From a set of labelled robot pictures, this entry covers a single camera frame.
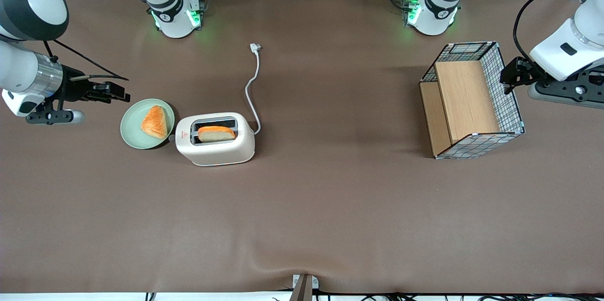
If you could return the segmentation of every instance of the wire basket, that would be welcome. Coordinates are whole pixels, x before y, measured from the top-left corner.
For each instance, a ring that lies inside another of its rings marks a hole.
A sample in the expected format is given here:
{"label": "wire basket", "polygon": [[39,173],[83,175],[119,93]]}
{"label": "wire basket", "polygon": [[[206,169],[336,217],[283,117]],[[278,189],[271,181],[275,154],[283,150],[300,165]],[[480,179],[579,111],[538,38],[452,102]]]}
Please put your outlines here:
{"label": "wire basket", "polygon": [[516,96],[504,94],[500,84],[500,72],[505,67],[499,44],[496,42],[451,43],[444,47],[430,69],[421,78],[421,82],[437,82],[437,62],[455,62],[479,60],[485,72],[485,78],[495,116],[499,124],[499,133],[474,133],[462,138],[443,152],[435,155],[436,159],[475,159],[485,153],[524,134],[524,122]]}

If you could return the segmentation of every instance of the toaster slot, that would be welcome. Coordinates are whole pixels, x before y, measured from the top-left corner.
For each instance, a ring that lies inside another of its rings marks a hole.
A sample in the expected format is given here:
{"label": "toaster slot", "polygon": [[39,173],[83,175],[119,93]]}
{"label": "toaster slot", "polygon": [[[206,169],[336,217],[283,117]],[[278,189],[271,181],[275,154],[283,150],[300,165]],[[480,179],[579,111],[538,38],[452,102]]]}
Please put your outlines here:
{"label": "toaster slot", "polygon": [[196,120],[195,122],[193,122],[193,124],[191,124],[191,144],[196,145],[196,146],[201,146],[201,145],[209,145],[209,144],[223,144],[226,142],[233,141],[233,140],[228,140],[228,141],[222,141],[222,142],[206,142],[206,143],[201,142],[199,140],[199,138],[197,137],[197,131],[199,130],[199,128],[205,127],[205,126],[228,127],[229,129],[233,130],[233,133],[235,133],[235,138],[237,138],[237,136],[239,135],[239,131],[237,129],[237,120],[233,117],[208,118],[208,119]]}

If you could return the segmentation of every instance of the wooden board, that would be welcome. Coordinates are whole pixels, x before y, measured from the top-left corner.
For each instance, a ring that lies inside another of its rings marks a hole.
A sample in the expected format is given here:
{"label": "wooden board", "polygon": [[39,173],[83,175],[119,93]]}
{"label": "wooden board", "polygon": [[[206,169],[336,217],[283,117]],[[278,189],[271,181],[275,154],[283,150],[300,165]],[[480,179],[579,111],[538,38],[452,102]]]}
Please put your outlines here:
{"label": "wooden board", "polygon": [[473,133],[498,133],[481,63],[437,62],[435,67],[451,143]]}
{"label": "wooden board", "polygon": [[440,97],[440,88],[436,82],[423,82],[419,84],[419,89],[423,101],[423,110],[426,113],[432,153],[437,156],[451,146],[443,100]]}

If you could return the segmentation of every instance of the power plug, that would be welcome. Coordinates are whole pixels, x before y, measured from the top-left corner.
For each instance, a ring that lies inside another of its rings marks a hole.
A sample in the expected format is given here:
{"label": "power plug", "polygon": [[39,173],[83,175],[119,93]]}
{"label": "power plug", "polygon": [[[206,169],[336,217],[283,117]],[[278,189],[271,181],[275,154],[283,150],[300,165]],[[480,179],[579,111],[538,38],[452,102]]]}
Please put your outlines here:
{"label": "power plug", "polygon": [[251,43],[251,44],[250,44],[250,50],[252,50],[252,52],[254,52],[254,53],[256,53],[256,52],[260,51],[260,50],[261,50],[261,48],[262,48],[262,47],[261,47],[261,45],[259,45],[259,44],[256,44],[256,43]]}

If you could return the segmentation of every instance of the white cable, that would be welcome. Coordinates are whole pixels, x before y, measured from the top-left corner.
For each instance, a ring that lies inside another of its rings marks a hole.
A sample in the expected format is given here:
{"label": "white cable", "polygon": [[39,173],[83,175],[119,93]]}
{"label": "white cable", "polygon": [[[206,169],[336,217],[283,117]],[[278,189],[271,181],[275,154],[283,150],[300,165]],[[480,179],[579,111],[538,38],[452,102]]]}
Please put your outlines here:
{"label": "white cable", "polygon": [[256,73],[255,73],[254,77],[252,77],[252,79],[250,79],[250,81],[248,81],[248,84],[245,86],[245,96],[248,97],[248,103],[250,104],[250,108],[252,109],[252,112],[254,112],[254,117],[256,118],[256,122],[258,123],[258,129],[256,131],[254,131],[254,135],[257,135],[260,132],[260,119],[258,118],[258,114],[256,113],[256,109],[254,108],[254,104],[252,103],[252,100],[250,99],[249,88],[250,88],[250,85],[252,84],[252,82],[254,82],[254,80],[258,77],[258,71],[260,70],[260,56],[258,54],[260,45],[251,43],[250,48],[252,50],[252,53],[255,54],[255,56],[256,56]]}

